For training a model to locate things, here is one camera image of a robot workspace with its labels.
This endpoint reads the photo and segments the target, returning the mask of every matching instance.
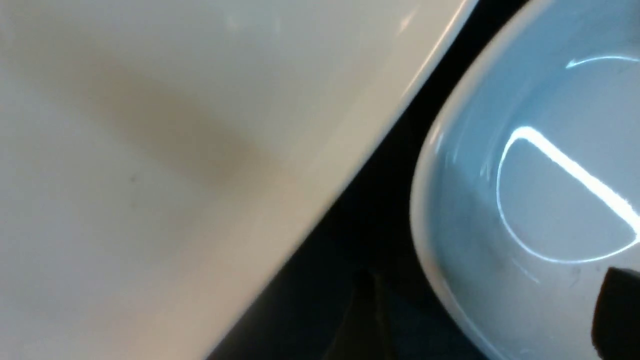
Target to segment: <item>ceramic bowl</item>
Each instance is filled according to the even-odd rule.
[[[415,248],[490,359],[598,359],[606,270],[640,269],[639,14],[631,0],[532,0],[426,139]]]

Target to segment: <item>ceramic surface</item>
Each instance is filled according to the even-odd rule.
[[[0,359],[204,358],[474,4],[0,0]]]
[[[598,359],[607,268],[640,270],[639,15],[631,0],[532,0],[424,145],[415,246],[491,359]]]

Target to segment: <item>bowl rim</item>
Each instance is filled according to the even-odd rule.
[[[464,335],[485,355],[496,360],[508,360],[509,357],[493,346],[467,316],[455,296],[451,293],[446,278],[438,266],[432,247],[433,244],[428,235],[430,225],[428,217],[425,216],[425,205],[430,198],[428,189],[431,188],[431,181],[433,180],[431,174],[435,169],[439,145],[442,139],[450,133],[463,106],[469,102],[476,92],[484,75],[495,65],[518,35],[555,2],[556,0],[528,1],[507,21],[506,25],[489,41],[488,45],[473,61],[431,125],[424,145],[420,150],[411,185],[410,227],[413,246],[422,271],[440,303]]]

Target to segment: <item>dark floor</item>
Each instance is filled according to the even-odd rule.
[[[410,184],[440,107],[525,1],[480,0],[372,158],[209,360],[321,359],[349,304],[352,276],[360,269],[383,279],[398,360],[484,359],[448,317],[420,270],[409,230]]]

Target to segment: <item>black object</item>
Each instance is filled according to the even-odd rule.
[[[609,268],[596,303],[591,340],[603,360],[640,359],[640,273]]]
[[[324,360],[395,360],[379,277],[356,273],[351,303]]]

